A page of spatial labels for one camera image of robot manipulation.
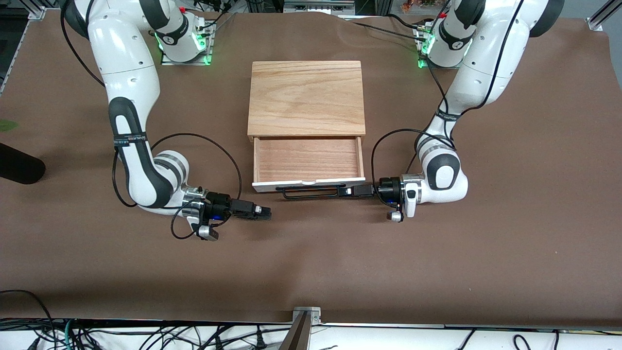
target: green cable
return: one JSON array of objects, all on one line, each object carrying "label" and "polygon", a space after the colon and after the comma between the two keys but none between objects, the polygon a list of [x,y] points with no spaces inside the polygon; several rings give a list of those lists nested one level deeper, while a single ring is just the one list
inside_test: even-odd
[{"label": "green cable", "polygon": [[65,325],[65,346],[67,347],[68,350],[72,350],[72,346],[71,344],[69,344],[69,324],[72,321],[69,320],[67,321],[67,324]]}]

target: table surface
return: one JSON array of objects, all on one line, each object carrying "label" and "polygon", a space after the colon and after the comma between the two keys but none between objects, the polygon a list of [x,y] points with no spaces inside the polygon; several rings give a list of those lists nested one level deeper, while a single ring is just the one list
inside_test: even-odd
[{"label": "table surface", "polygon": [[[362,21],[408,33],[392,19]],[[96,67],[87,41],[70,37]],[[319,13],[235,15],[211,66],[158,66],[147,130],[152,141],[194,132],[221,143],[240,165],[243,199],[273,216],[230,220],[215,243],[180,241],[170,218],[117,201],[106,94],[49,11],[30,24],[0,98],[0,115],[19,124],[2,142],[47,165],[37,184],[0,181],[0,288],[34,291],[59,318],[286,321],[295,306],[320,306],[329,322],[620,324],[622,93],[606,34],[561,19],[530,40],[501,98],[456,127],[467,197],[421,205],[401,224],[376,199],[254,193],[246,123],[260,60],[361,61],[366,174],[373,143],[424,128],[440,100],[408,39]],[[438,75],[447,88],[455,72]],[[401,174],[414,138],[379,147],[376,175]],[[190,184],[236,192],[234,168],[212,145],[162,147],[189,159]],[[19,301],[0,316],[42,316]]]}]

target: black cylinder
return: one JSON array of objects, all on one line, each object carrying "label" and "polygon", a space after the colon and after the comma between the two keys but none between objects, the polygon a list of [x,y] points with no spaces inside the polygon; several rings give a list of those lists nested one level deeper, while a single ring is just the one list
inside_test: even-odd
[{"label": "black cylinder", "polygon": [[21,184],[33,184],[45,174],[45,164],[31,155],[0,143],[0,177]]}]

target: green leaf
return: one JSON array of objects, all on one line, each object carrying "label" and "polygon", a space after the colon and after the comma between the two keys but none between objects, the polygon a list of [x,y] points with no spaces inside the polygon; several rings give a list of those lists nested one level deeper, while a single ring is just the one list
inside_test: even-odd
[{"label": "green leaf", "polygon": [[17,128],[17,123],[15,121],[0,119],[0,132],[7,132],[14,128]]}]

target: white surface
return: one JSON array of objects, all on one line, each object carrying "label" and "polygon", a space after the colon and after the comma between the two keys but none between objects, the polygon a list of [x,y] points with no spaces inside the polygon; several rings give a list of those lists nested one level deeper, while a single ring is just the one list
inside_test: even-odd
[{"label": "white surface", "polygon": [[[266,326],[262,329],[284,328],[285,326]],[[206,341],[216,327],[199,327],[202,341]],[[223,333],[221,339],[237,337],[255,332],[255,326],[236,326]],[[117,331],[155,331],[157,328],[118,328]],[[456,350],[468,335],[469,330],[452,329],[409,329],[409,328],[367,328],[367,327],[325,327],[315,326],[310,338],[310,350],[320,350],[337,345],[335,350]],[[285,331],[266,333],[263,338],[266,344],[274,344],[285,338]],[[552,350],[554,333],[513,332],[513,331],[476,331],[469,340],[465,350],[512,350],[512,337],[521,334],[529,342],[532,350]],[[185,338],[196,341],[197,335],[193,329],[183,334]],[[110,334],[94,334],[103,350],[138,350],[148,336],[116,336]],[[0,332],[0,350],[26,349],[36,338],[32,331]],[[255,336],[247,339],[254,344]],[[39,349],[47,349],[51,344],[41,342]],[[160,349],[161,342],[152,349]],[[250,345],[238,341],[228,350],[249,349]],[[559,336],[559,350],[620,350],[622,336],[607,336],[597,334],[569,334]],[[166,349],[191,349],[191,345],[177,341],[170,343]]]}]

